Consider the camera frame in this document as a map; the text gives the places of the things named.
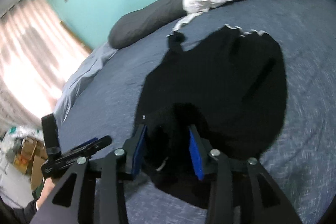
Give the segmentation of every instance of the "human hand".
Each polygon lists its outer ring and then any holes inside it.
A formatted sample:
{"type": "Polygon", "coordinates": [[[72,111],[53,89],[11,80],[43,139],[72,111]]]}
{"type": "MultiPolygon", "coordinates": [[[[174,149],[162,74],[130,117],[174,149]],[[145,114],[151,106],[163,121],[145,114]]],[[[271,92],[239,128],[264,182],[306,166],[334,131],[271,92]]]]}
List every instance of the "human hand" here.
{"type": "Polygon", "coordinates": [[[58,179],[48,178],[48,179],[45,180],[44,187],[43,187],[43,190],[41,192],[41,196],[36,201],[37,208],[41,208],[42,204],[47,199],[47,197],[51,193],[51,191],[54,189],[57,182],[58,182],[58,179]]]}

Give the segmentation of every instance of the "blue bedsheet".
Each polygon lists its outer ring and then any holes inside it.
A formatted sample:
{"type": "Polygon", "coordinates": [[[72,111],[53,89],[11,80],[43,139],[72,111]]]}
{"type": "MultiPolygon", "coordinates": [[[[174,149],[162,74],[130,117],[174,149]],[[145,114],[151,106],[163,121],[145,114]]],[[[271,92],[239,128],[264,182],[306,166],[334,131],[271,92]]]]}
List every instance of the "blue bedsheet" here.
{"type": "MultiPolygon", "coordinates": [[[[191,49],[225,23],[268,32],[282,47],[288,83],[283,131],[262,164],[304,224],[316,224],[336,194],[336,2],[246,0],[211,10],[182,28],[191,49]]],[[[93,136],[122,146],[131,134],[146,75],[167,50],[172,22],[119,50],[76,100],[59,130],[63,150],[93,136]]],[[[145,175],[125,187],[130,223],[204,223],[206,210],[162,193],[145,175]]]]}

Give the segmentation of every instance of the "curtain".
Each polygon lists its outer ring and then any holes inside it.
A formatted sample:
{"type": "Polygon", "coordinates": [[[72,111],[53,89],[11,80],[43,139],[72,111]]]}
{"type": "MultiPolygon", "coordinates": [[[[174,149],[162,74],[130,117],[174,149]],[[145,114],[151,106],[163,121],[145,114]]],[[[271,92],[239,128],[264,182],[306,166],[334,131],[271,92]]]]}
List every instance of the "curtain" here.
{"type": "Polygon", "coordinates": [[[0,19],[0,132],[40,128],[88,51],[46,0],[20,0],[0,19]]]}

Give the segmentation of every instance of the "black sleeve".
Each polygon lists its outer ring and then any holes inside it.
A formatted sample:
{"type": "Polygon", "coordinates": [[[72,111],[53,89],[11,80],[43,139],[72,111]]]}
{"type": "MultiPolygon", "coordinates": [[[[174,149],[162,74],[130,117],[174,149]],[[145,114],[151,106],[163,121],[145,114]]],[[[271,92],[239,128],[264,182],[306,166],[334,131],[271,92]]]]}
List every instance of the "black sleeve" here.
{"type": "Polygon", "coordinates": [[[15,217],[19,220],[19,223],[29,224],[36,214],[36,201],[33,200],[28,203],[26,208],[13,209],[15,217]]]}
{"type": "Polygon", "coordinates": [[[12,209],[0,198],[0,220],[8,224],[29,224],[36,214],[36,201],[28,203],[26,208],[12,209]]]}

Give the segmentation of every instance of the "bolt head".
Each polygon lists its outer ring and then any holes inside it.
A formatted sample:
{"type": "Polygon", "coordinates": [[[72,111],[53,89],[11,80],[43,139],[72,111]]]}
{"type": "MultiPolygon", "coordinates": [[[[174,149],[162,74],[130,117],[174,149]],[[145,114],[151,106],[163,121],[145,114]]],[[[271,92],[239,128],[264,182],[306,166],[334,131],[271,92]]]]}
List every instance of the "bolt head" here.
{"type": "Polygon", "coordinates": [[[125,154],[125,150],[122,149],[122,148],[118,148],[118,149],[114,150],[114,154],[116,156],[122,156],[123,154],[125,154]]]}
{"type": "Polygon", "coordinates": [[[86,157],[79,157],[77,159],[77,163],[78,164],[84,164],[84,163],[86,163],[86,157]]]}
{"type": "Polygon", "coordinates": [[[221,152],[218,149],[211,149],[210,155],[213,157],[218,157],[221,154],[221,152]]]}
{"type": "Polygon", "coordinates": [[[250,165],[256,165],[258,163],[258,160],[256,158],[249,158],[247,160],[247,162],[250,164],[250,165]]]}

